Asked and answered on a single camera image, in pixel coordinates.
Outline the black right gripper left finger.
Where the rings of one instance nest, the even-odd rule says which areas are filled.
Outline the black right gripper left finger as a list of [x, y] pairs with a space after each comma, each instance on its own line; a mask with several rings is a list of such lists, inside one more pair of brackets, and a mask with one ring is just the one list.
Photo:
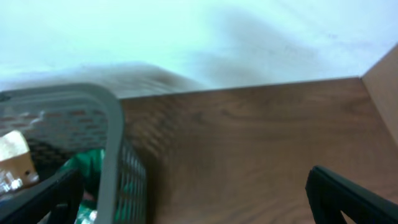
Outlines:
[[76, 169], [62, 170], [1, 203], [1, 223], [73, 224], [83, 198], [83, 177]]

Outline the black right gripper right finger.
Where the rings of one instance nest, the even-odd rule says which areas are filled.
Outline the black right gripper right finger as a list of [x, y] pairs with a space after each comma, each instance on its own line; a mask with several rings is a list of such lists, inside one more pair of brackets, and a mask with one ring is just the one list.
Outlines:
[[355, 223], [397, 224], [397, 204], [355, 184], [323, 166], [308, 173], [305, 190], [316, 224]]

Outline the green red coffee sachet bag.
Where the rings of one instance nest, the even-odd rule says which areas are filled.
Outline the green red coffee sachet bag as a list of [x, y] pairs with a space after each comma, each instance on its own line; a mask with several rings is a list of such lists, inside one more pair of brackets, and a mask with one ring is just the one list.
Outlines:
[[72, 156], [58, 170], [76, 169], [83, 177], [84, 191], [74, 223], [89, 224], [96, 221], [104, 156], [104, 149], [81, 152]]

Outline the beige mushroom snack pouch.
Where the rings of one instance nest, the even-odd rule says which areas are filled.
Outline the beige mushroom snack pouch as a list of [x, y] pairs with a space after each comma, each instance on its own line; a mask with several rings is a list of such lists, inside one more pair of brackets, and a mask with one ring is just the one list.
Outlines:
[[39, 182], [29, 145], [20, 131], [1, 137], [1, 196]]

